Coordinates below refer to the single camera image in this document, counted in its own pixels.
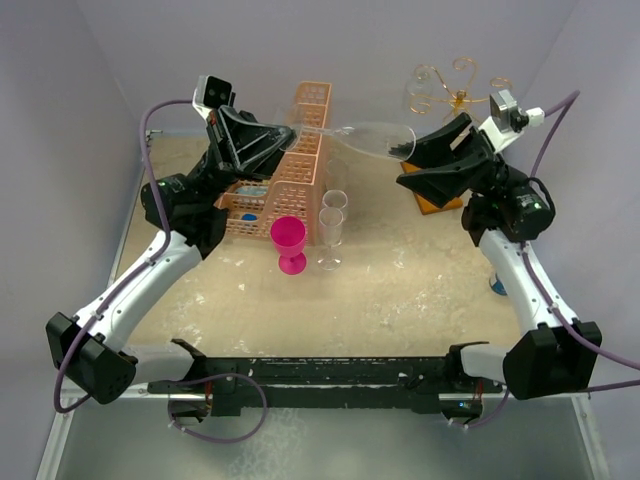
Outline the clear ribbed flute glass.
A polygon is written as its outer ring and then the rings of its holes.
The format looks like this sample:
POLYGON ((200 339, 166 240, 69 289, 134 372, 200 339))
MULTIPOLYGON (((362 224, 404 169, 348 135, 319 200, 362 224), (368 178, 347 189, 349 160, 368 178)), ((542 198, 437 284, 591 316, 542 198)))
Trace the clear ribbed flute glass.
POLYGON ((356 122, 331 128, 325 125, 327 119, 326 105, 311 103, 279 107, 274 116, 276 124, 288 126, 294 132, 294 140, 285 148, 286 152, 314 154, 320 141, 328 137, 360 154, 403 162, 417 146, 416 133, 406 125, 356 122))

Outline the clear flute wine glass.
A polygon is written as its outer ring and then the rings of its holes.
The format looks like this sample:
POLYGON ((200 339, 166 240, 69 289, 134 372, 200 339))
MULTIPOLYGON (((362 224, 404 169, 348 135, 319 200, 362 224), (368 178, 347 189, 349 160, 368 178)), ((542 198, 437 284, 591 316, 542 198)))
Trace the clear flute wine glass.
POLYGON ((327 190, 345 191, 348 183, 348 166, 347 164, 334 158, 326 164, 325 185, 327 190))

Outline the pink wine glass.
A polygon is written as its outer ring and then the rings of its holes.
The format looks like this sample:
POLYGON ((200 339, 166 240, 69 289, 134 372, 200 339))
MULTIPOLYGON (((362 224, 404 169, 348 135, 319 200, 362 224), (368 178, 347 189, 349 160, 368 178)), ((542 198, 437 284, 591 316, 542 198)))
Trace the pink wine glass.
POLYGON ((287 275, 302 273, 307 265, 303 253, 307 240, 305 224, 297 217, 280 217, 271 226, 270 238, 279 254, 280 270, 287 275))

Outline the clear round wine glass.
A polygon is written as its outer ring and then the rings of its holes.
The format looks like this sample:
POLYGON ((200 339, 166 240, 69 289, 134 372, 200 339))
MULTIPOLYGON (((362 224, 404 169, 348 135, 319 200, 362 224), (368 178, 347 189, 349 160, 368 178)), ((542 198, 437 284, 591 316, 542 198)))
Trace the clear round wine glass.
POLYGON ((341 228, 344 228, 349 210, 348 195, 343 190, 327 190, 323 195, 322 205, 324 208, 338 209, 342 213, 342 223, 340 226, 341 228))

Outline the clear wine glass back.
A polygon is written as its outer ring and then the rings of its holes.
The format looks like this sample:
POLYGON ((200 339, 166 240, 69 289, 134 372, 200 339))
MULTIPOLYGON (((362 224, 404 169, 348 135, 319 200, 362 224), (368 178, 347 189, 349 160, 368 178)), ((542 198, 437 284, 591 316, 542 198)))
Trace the clear wine glass back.
POLYGON ((341 240, 344 216, 341 210, 325 207, 319 213, 319 238, 323 245, 318 253, 318 266, 326 271, 337 269, 342 259, 336 248, 341 240))

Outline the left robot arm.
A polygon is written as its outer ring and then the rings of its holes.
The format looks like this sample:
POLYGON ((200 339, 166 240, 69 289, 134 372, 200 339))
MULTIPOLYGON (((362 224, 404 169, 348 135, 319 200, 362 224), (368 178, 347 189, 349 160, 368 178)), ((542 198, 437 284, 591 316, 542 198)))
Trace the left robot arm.
POLYGON ((204 116, 209 145, 188 174, 150 175, 140 192, 148 223, 159 232, 145 252, 105 292, 72 316, 54 314, 45 326, 58 371, 100 404, 136 383, 138 359, 128 339, 147 312, 222 241, 229 211, 216 207, 236 182, 270 179, 297 140, 285 125, 262 124, 223 105, 204 116))

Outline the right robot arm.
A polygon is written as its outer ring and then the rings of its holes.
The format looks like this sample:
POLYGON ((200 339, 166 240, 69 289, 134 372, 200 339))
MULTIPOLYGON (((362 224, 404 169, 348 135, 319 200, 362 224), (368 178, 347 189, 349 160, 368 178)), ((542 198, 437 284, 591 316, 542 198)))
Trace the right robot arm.
POLYGON ((511 348, 488 343, 455 346, 446 383, 467 391, 480 378, 499 382, 519 400, 588 387, 601 331, 583 323, 561 298, 532 248, 554 220, 555 205, 536 178, 509 166, 502 152, 529 127, 543 123, 541 109, 496 114, 479 127, 468 114, 418 138, 409 127, 382 150, 415 171, 399 185, 437 207, 469 191, 461 224, 491 263, 516 313, 520 340, 511 348))

